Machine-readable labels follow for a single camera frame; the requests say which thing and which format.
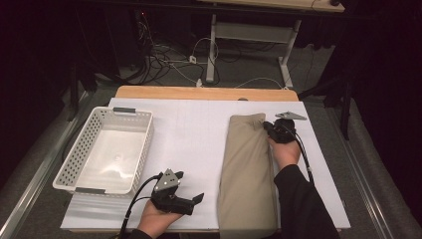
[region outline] black sleeve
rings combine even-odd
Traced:
[[[134,229],[127,239],[152,239],[148,234],[143,231]]]
[[[274,182],[279,188],[282,238],[339,238],[317,189],[297,165],[283,168]]]

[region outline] wooden edge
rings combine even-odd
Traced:
[[[72,229],[69,230],[73,233],[119,233],[119,229]],[[219,233],[218,229],[167,229],[165,233]]]
[[[291,90],[229,89],[229,88],[184,88],[122,86],[116,98],[166,99],[166,100],[215,100],[253,102],[298,102],[296,92]]]
[[[257,7],[274,7],[274,8],[286,8],[294,10],[307,10],[307,11],[318,11],[318,12],[344,12],[344,6],[339,4],[338,6],[332,6],[329,0],[284,0],[284,1],[256,1],[256,0],[199,0],[201,2],[208,3],[221,3],[221,4],[232,4],[232,5],[250,5]]]

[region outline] white cable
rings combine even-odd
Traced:
[[[139,39],[138,40],[140,40],[140,39],[143,38],[143,35],[145,34],[145,31],[147,31],[147,28],[146,28],[145,24],[143,24],[141,22],[139,22],[138,24],[142,25],[142,30],[139,29]]]
[[[186,61],[172,61],[172,60],[166,61],[166,60],[162,60],[162,59],[158,59],[158,61],[163,62],[163,63],[166,63],[168,65],[171,65],[171,63],[187,63],[187,64],[191,64],[190,62],[186,62]]]
[[[182,75],[182,77],[184,77],[185,79],[193,82],[196,85],[196,83],[197,83],[196,81],[193,81],[192,79],[186,77],[182,72],[179,71],[179,69],[177,69],[176,67],[174,67],[173,64],[169,64],[169,66],[172,67],[173,69],[175,69],[180,75]]]
[[[154,49],[155,43],[154,43],[154,41],[152,40],[152,35],[151,35],[151,30],[149,29],[148,20],[146,20],[146,17],[145,17],[145,15],[143,15],[143,12],[140,12],[140,15],[142,15],[143,19],[145,20],[145,23],[146,23],[146,28],[147,28],[147,30],[148,30],[149,40],[151,41],[151,44],[152,44],[152,49],[153,49],[153,50],[154,50],[154,52],[155,52],[155,57],[158,59],[158,54],[157,54],[157,51]]]
[[[258,81],[258,80],[266,80],[266,81],[271,81],[271,82],[275,82],[279,87],[280,87],[280,89],[282,89],[283,87],[276,81],[276,80],[274,80],[274,79],[270,79],[270,78],[254,78],[254,79],[251,79],[251,80],[249,80],[249,81],[247,81],[247,82],[245,82],[245,83],[242,83],[241,85],[239,85],[239,86],[237,86],[237,87],[235,87],[235,89],[236,88],[240,88],[240,87],[242,87],[242,86],[244,86],[244,85],[246,85],[246,84],[248,84],[248,83],[250,83],[250,82],[253,82],[253,81]]]
[[[215,60],[217,60],[217,57],[218,57],[218,45],[217,45],[217,43],[216,43],[214,40],[212,40],[211,38],[201,38],[201,39],[199,39],[199,40],[196,42],[195,47],[193,48],[193,51],[192,51],[192,56],[194,56],[194,54],[195,54],[195,49],[196,49],[196,47],[198,46],[199,42],[201,42],[201,41],[203,41],[203,40],[208,40],[208,41],[212,42],[212,43],[215,45],[215,48],[216,48],[216,53],[215,53],[215,57],[214,57],[214,59],[212,60],[213,62],[215,62]]]

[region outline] white plastic basket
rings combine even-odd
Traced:
[[[53,186],[71,193],[132,197],[152,134],[150,112],[93,109]]]

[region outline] basket handle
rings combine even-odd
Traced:
[[[77,187],[75,188],[76,192],[80,193],[89,193],[89,194],[106,194],[105,189],[96,189],[96,188],[87,188],[87,187]]]
[[[113,108],[112,111],[114,112],[115,115],[118,115],[118,114],[123,114],[123,115],[136,114],[135,108]]]

